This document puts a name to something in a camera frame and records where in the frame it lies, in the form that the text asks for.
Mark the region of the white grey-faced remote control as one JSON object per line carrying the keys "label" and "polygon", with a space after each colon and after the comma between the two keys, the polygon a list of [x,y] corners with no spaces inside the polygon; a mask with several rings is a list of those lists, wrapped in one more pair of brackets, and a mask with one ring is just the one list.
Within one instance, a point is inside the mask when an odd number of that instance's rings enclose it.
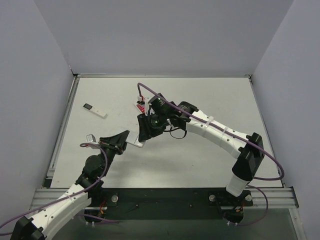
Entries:
{"label": "white grey-faced remote control", "polygon": [[142,148],[145,145],[144,141],[139,141],[139,133],[135,131],[129,131],[129,134],[126,138],[126,143],[138,148]]}

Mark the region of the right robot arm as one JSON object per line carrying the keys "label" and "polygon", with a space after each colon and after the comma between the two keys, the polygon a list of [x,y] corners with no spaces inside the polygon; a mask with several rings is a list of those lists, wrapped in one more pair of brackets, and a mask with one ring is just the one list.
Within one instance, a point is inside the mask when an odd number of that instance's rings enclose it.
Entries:
{"label": "right robot arm", "polygon": [[199,135],[224,149],[236,162],[226,191],[239,197],[244,188],[253,180],[264,159],[262,137],[235,131],[206,115],[196,106],[182,101],[166,103],[162,94],[151,99],[139,96],[136,102],[138,115],[139,142],[155,138],[164,132],[182,130]]}

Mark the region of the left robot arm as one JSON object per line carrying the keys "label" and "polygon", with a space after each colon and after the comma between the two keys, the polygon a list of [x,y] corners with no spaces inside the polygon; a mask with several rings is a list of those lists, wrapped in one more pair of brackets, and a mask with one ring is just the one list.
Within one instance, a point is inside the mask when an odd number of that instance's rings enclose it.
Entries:
{"label": "left robot arm", "polygon": [[21,216],[10,238],[51,240],[83,208],[100,204],[103,199],[102,178],[106,176],[114,157],[126,150],[129,134],[130,131],[125,130],[110,137],[101,137],[97,143],[80,144],[82,148],[91,147],[100,153],[86,159],[80,176],[61,197],[43,205],[31,217]]}

